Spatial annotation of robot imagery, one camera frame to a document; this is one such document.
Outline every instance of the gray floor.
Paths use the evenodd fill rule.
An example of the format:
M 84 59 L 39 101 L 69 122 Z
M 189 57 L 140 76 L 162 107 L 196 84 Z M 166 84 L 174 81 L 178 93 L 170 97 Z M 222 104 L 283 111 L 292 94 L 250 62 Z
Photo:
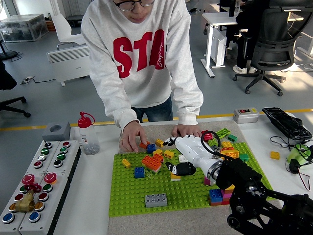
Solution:
M 225 68 L 213 69 L 215 78 L 210 78 L 200 59 L 204 58 L 207 36 L 203 34 L 205 21 L 201 14 L 214 12 L 209 3 L 216 0 L 191 0 L 186 3 L 190 10 L 194 7 L 201 12 L 192 13 L 190 44 L 193 64 L 198 85 L 204 94 L 204 103 L 200 115 L 231 114 L 236 108 L 255 107 L 261 111 L 263 107 L 278 106 L 283 110 L 299 110 L 313 108 L 313 78 L 310 70 L 303 66 L 294 68 L 300 72 L 275 72 L 287 77 L 285 83 L 277 84 L 284 95 L 279 97 L 277 91 L 265 82 L 259 82 L 252 87 L 251 94 L 244 90 L 251 79 L 239 78 L 232 80 L 232 70 L 236 60 L 225 61 Z M 79 33 L 80 28 L 74 28 L 73 33 Z M 313 35 L 313 21 L 304 32 Z M 307 49 L 311 39 L 307 36 L 299 38 L 296 47 Z M 77 123 L 79 112 L 92 114 L 96 121 L 112 121 L 105 116 L 104 105 L 98 97 L 95 87 L 89 77 L 67 81 L 64 87 L 59 82 L 50 81 L 20 85 L 27 76 L 35 76 L 36 82 L 54 79 L 53 70 L 46 53 L 56 50 L 59 43 L 55 32 L 50 32 L 35 42 L 6 43 L 8 50 L 18 51 L 22 58 L 16 61 L 6 60 L 7 71 L 16 79 L 18 85 L 9 91 L 0 91 L 0 100 L 25 96 L 26 104 L 17 102 L 13 107 L 25 109 L 31 113 L 30 118 L 22 114 L 1 111 L 0 128 L 38 127 L 50 122 Z M 313 63 L 313 59 L 297 50 L 295 63 Z M 313 132 L 313 124 L 308 115 L 295 114 L 303 119 L 304 125 Z M 2 130 L 0 131 L 0 211 L 3 211 L 16 186 L 25 174 L 41 141 L 43 129 Z

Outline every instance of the green baseplate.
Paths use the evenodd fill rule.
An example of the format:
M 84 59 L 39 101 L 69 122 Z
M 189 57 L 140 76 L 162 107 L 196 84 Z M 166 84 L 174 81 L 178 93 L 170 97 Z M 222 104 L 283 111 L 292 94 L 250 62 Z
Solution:
M 232 143 L 232 145 L 241 154 L 248 154 L 247 165 L 263 176 L 261 181 L 265 187 L 272 189 L 247 144 L 242 142 Z M 165 162 L 178 164 L 180 154 L 176 149 L 171 151 L 175 154 L 174 158 L 164 158 L 164 163 L 157 174 L 145 169 L 145 178 L 139 179 L 134 177 L 134 168 L 141 167 L 141 160 L 146 155 L 152 156 L 152 154 L 126 153 L 114 156 L 109 217 L 210 207 L 209 190 L 218 187 L 204 185 L 204 174 L 200 168 L 197 168 L 192 176 L 181 176 L 180 181 L 171 181 L 170 171 Z M 130 168 L 125 168 L 122 164 L 124 158 L 131 163 Z M 145 196 L 158 193 L 166 193 L 168 205 L 146 208 Z

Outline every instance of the white sneaker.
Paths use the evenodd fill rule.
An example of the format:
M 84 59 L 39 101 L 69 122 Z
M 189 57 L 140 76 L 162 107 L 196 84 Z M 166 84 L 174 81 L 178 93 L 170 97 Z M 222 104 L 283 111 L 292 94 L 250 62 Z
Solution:
M 252 67 L 249 69 L 249 73 L 255 73 L 257 69 L 255 67 Z
M 238 67 L 237 65 L 234 65 L 233 70 L 234 70 L 236 73 L 239 73 L 239 74 L 246 74 L 246 73 L 247 73 L 247 68 L 241 69 L 241 68 Z

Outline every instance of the red lettering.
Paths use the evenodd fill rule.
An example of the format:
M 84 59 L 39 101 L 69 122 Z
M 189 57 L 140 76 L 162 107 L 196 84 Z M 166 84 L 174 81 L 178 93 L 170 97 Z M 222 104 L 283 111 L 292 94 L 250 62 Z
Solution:
M 154 65 L 156 70 L 165 68 L 164 31 L 159 29 L 153 38 L 149 65 Z
M 131 57 L 128 54 L 123 53 L 123 51 L 133 51 L 131 41 L 126 37 L 115 39 L 113 42 L 113 53 L 115 60 L 122 64 L 117 66 L 120 78 L 128 77 L 133 65 Z
M 147 42 L 151 40 L 152 32 L 146 32 L 139 41 L 134 42 L 134 49 L 139 49 L 137 71 L 147 67 Z

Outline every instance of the white sweatshirt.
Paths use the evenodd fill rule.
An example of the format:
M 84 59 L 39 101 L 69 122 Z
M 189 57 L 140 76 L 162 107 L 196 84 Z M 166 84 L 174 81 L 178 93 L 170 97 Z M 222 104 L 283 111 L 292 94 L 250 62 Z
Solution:
M 184 0 L 155 0 L 139 24 L 112 0 L 89 5 L 81 32 L 90 47 L 90 78 L 118 127 L 137 120 L 132 106 L 162 104 L 172 91 L 179 124 L 198 124 L 203 95 L 194 75 L 189 27 Z

